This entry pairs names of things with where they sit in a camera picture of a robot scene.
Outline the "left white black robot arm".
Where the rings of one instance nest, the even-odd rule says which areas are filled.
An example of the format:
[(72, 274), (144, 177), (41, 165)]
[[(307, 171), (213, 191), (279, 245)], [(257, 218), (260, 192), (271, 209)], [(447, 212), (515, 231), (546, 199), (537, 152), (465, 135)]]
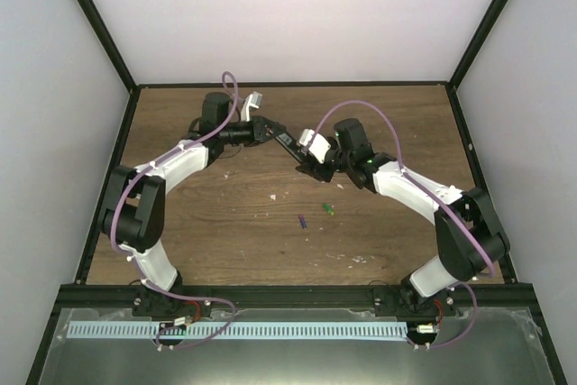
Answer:
[(175, 316), (185, 297), (174, 287), (179, 272), (160, 239), (168, 193), (215, 162), (227, 145), (252, 147), (275, 140), (288, 151), (296, 149), (285, 126), (252, 114), (261, 99), (262, 94), (253, 92), (238, 107), (225, 93), (207, 94), (201, 116), (174, 147), (134, 168), (120, 165), (110, 175), (98, 217), (100, 231), (115, 250), (136, 263), (142, 283), (156, 289), (151, 302), (164, 316)]

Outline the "black remote control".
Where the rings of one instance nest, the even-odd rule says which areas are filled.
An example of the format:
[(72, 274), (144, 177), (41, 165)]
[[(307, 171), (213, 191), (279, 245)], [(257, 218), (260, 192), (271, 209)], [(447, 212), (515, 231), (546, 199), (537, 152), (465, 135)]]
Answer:
[(287, 132), (279, 133), (274, 140), (298, 163), (302, 164), (306, 156), (301, 152), (296, 139)]

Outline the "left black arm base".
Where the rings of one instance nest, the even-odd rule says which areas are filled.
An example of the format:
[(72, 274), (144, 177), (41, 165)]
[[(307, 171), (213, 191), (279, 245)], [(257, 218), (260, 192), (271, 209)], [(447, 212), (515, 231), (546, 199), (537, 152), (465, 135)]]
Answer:
[(135, 299), (139, 304), (133, 305), (135, 316), (151, 317), (176, 317), (176, 316), (205, 316), (210, 312), (210, 307), (205, 304), (204, 298), (213, 295), (213, 290), (208, 286), (184, 285), (177, 288), (177, 293), (185, 297), (202, 298), (201, 301), (182, 300), (171, 298), (148, 289), (137, 280), (128, 284), (135, 287)]

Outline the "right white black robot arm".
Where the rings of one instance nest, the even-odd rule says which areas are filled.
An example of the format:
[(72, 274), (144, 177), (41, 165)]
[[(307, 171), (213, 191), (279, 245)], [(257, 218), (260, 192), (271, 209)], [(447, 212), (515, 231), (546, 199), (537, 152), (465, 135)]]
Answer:
[(436, 256), (401, 282), (400, 303), (410, 315), (422, 315), (438, 292), (472, 280), (509, 252), (510, 243), (487, 192), (445, 186), (390, 154), (375, 152), (356, 118), (335, 124), (329, 138), (304, 130), (297, 151), (299, 171), (324, 182), (344, 173), (357, 188), (398, 201), (434, 227)]

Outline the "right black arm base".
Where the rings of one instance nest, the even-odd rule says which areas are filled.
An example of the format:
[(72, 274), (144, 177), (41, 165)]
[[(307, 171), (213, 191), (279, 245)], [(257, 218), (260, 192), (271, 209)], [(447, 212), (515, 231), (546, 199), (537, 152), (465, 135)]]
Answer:
[(408, 286), (376, 285), (371, 292), (376, 310), (384, 316), (450, 316), (455, 311), (441, 296), (424, 298)]

